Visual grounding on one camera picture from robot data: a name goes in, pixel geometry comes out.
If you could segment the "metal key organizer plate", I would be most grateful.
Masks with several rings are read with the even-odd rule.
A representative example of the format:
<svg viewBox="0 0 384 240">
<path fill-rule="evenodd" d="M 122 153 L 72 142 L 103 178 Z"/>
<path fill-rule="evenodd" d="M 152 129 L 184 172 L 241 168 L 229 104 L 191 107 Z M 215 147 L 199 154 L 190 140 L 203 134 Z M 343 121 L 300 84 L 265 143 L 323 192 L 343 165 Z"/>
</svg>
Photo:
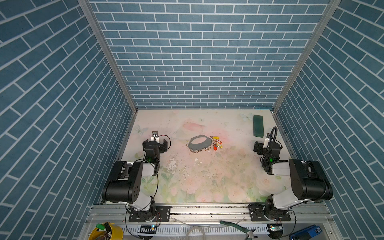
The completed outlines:
<svg viewBox="0 0 384 240">
<path fill-rule="evenodd" d="M 207 151 L 213 146 L 213 139 L 205 135 L 198 135 L 192 137 L 187 143 L 187 148 L 192 153 L 199 153 L 202 151 Z"/>
</svg>

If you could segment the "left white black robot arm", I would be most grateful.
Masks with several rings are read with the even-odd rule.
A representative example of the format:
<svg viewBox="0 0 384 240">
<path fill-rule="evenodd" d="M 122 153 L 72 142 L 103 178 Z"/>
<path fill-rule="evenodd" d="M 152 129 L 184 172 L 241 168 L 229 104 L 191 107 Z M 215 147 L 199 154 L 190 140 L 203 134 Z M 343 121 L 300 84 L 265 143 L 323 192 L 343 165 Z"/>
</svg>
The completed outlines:
<svg viewBox="0 0 384 240">
<path fill-rule="evenodd" d="M 143 177 L 158 177 L 160 155 L 167 152 L 170 140 L 152 137 L 143 142 L 144 156 L 129 163 L 116 161 L 102 190 L 105 202 L 127 204 L 127 214 L 134 222 L 149 222 L 159 214 L 156 210 L 155 196 L 141 192 Z"/>
</svg>

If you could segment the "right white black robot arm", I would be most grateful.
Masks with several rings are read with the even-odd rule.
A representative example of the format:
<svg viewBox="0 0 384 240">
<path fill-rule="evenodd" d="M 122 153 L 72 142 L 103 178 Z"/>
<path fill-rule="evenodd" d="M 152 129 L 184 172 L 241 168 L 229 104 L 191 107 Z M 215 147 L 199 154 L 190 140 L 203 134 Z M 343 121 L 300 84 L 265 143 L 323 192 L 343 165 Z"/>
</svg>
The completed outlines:
<svg viewBox="0 0 384 240">
<path fill-rule="evenodd" d="M 277 135 L 278 128 L 273 127 L 263 143 L 254 144 L 263 170 L 271 176 L 289 177 L 291 181 L 289 188 L 265 200 L 261 213 L 270 221 L 284 218 L 292 207 L 333 197 L 332 186 L 319 162 L 280 158 L 283 145 Z"/>
</svg>

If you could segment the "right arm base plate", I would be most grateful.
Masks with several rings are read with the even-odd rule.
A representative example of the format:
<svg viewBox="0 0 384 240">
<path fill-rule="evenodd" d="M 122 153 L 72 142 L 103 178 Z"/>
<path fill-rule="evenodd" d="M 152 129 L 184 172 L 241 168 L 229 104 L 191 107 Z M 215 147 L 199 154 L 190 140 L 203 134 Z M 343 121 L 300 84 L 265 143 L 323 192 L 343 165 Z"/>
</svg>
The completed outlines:
<svg viewBox="0 0 384 240">
<path fill-rule="evenodd" d="M 288 210 L 279 210 L 262 204 L 249 204 L 248 209 L 252 222 L 277 222 L 278 220 L 289 222 L 291 220 Z"/>
</svg>

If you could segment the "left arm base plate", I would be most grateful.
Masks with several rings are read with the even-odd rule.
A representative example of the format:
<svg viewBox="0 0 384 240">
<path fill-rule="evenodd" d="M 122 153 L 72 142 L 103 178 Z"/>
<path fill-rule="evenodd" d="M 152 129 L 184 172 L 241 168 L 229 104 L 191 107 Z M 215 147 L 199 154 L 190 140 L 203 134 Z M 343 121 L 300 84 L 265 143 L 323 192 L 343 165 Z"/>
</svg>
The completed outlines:
<svg viewBox="0 0 384 240">
<path fill-rule="evenodd" d="M 158 217 L 158 222 L 167 223 L 170 220 L 171 208 L 171 206 L 155 206 L 147 211 L 131 210 L 128 213 L 128 221 L 130 223 L 155 222 Z"/>
</svg>

